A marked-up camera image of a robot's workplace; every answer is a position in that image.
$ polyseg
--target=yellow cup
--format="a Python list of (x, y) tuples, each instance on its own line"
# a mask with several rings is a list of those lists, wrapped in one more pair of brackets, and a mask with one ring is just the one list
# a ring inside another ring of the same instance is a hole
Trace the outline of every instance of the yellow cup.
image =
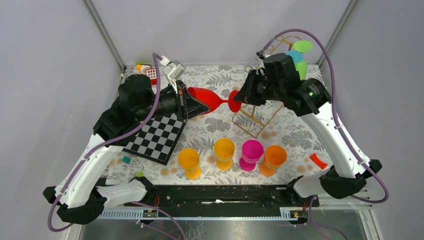
[(178, 164), (184, 169), (185, 176), (190, 180), (195, 180), (202, 174), (200, 156), (192, 148), (186, 148), (179, 153)]
[(228, 170), (233, 165), (233, 156), (236, 150), (234, 142), (228, 138), (221, 138), (215, 142), (213, 152), (216, 156), (216, 166), (222, 171)]

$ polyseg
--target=red small block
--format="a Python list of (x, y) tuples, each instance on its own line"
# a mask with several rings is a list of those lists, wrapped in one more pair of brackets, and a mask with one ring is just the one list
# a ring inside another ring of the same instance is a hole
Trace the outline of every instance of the red small block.
[(320, 168), (320, 169), (322, 169), (322, 170), (324, 170), (327, 166), (328, 166), (328, 164), (327, 163), (325, 163), (325, 162), (322, 162), (319, 158), (318, 158), (318, 156), (317, 156), (317, 154), (316, 153), (314, 153), (314, 154), (312, 154), (310, 157), (309, 157), (316, 165), (318, 165), (318, 167)]

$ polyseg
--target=green small block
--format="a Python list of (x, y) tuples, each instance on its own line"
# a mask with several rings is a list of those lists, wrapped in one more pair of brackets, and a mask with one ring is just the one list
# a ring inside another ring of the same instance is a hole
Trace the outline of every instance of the green small block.
[(122, 162), (124, 162), (124, 163), (126, 163), (126, 164), (129, 164), (129, 163), (130, 163), (130, 161), (131, 161), (131, 158), (129, 158), (129, 157), (127, 157), (127, 156), (124, 156), (124, 157), (122, 158)]
[(138, 172), (135, 173), (135, 176), (138, 177), (138, 178), (141, 178), (141, 177), (144, 177), (145, 174), (142, 171), (138, 171)]

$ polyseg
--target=red object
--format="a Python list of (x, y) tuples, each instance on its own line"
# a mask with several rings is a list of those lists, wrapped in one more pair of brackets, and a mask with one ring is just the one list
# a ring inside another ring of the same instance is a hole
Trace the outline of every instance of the red object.
[(325, 163), (325, 162), (322, 162), (319, 158), (318, 158), (318, 156), (317, 156), (317, 154), (316, 153), (314, 153), (314, 154), (312, 154), (310, 157), (309, 157), (316, 165), (318, 165), (318, 167), (320, 168), (320, 169), (322, 169), (322, 170), (324, 170), (327, 166), (328, 166), (328, 164), (327, 163)]
[(145, 70), (146, 76), (150, 78), (150, 83), (156, 85), (158, 83), (156, 79), (156, 68), (149, 68)]
[(242, 108), (242, 103), (234, 101), (234, 97), (239, 92), (237, 90), (232, 91), (229, 94), (228, 100), (221, 99), (214, 91), (207, 88), (201, 87), (189, 87), (188, 92), (197, 100), (209, 107), (209, 111), (205, 114), (215, 111), (221, 104), (228, 103), (229, 109), (236, 113)]

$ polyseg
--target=wine glass base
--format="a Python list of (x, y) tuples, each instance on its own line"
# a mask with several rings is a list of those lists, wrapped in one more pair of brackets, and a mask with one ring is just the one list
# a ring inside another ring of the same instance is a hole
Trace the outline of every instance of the wine glass base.
[(240, 168), (246, 172), (250, 172), (256, 167), (256, 163), (248, 163), (242, 157), (238, 161), (238, 164), (240, 165)]

